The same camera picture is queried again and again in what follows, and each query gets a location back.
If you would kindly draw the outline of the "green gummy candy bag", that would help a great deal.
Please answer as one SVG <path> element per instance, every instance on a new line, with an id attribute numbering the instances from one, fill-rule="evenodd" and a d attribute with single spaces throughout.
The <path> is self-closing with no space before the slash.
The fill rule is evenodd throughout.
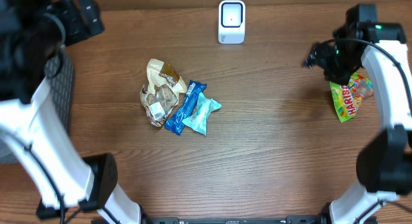
<path id="1" fill-rule="evenodd" d="M 351 75 L 343 86 L 330 82 L 333 104 L 341 123 L 355 117 L 362 102 L 373 95 L 372 83 L 359 73 Z"/>

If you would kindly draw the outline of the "beige brown snack bag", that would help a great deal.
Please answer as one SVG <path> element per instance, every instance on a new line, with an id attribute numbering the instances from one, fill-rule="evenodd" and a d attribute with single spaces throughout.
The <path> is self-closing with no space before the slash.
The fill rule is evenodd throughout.
<path id="1" fill-rule="evenodd" d="M 173 109 L 179 104 L 181 93 L 187 86 L 183 78 L 170 65 L 158 59 L 147 64 L 148 86 L 140 91 L 140 101 L 152 125 L 162 127 Z"/>

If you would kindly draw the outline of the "light teal snack packet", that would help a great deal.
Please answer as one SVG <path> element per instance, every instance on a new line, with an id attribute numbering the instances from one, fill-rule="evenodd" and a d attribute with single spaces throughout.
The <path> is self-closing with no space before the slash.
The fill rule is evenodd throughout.
<path id="1" fill-rule="evenodd" d="M 207 135 L 207 121 L 212 112 L 221 108 L 221 104 L 212 98 L 206 98 L 203 93 L 199 94 L 196 111 L 193 115 L 182 120 L 183 124 L 192 130 Z"/>

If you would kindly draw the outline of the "blue cookie packet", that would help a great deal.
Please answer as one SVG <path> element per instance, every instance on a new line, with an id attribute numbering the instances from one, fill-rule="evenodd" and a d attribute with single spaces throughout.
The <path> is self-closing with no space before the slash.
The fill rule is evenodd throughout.
<path id="1" fill-rule="evenodd" d="M 167 130 L 177 135 L 181 135 L 185 127 L 183 120 L 192 115 L 200 93 L 202 93 L 206 88 L 206 84 L 190 80 L 189 87 L 187 88 L 183 100 L 183 104 L 174 113 L 174 115 L 166 121 L 164 125 Z"/>

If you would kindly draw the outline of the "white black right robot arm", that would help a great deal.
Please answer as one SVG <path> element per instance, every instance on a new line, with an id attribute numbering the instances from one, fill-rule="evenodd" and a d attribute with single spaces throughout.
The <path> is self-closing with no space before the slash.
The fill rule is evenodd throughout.
<path id="1" fill-rule="evenodd" d="M 399 23 L 380 23 L 374 4 L 357 4 L 333 39 L 317 42 L 304 60 L 325 79 L 345 86 L 364 68 L 370 76 L 380 131 L 359 153 L 357 180 L 324 206 L 313 223 L 375 223 L 373 214 L 411 193 L 411 71 L 407 38 Z"/>

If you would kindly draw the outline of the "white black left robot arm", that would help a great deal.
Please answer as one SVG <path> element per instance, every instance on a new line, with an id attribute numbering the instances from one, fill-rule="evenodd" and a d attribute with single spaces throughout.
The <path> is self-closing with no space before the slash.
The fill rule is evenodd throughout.
<path id="1" fill-rule="evenodd" d="M 41 194 L 40 219 L 64 223 L 75 207 L 97 211 L 106 223 L 148 222 L 119 186 L 112 154 L 78 154 L 44 70 L 54 57 L 63 58 L 63 46 L 103 31 L 94 0 L 1 0 L 1 140 Z"/>

